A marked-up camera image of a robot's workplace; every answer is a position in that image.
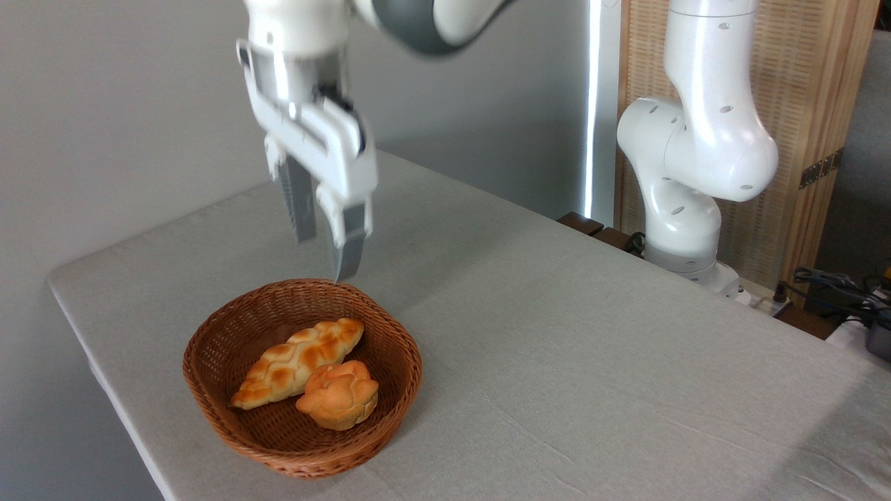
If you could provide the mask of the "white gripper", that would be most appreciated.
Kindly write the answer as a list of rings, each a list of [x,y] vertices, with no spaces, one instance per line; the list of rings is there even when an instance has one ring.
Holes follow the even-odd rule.
[[[373,231],[377,167],[370,131],[346,92],[347,48],[308,56],[239,39],[237,60],[298,242],[316,237],[316,197],[330,229],[333,279],[354,277]]]

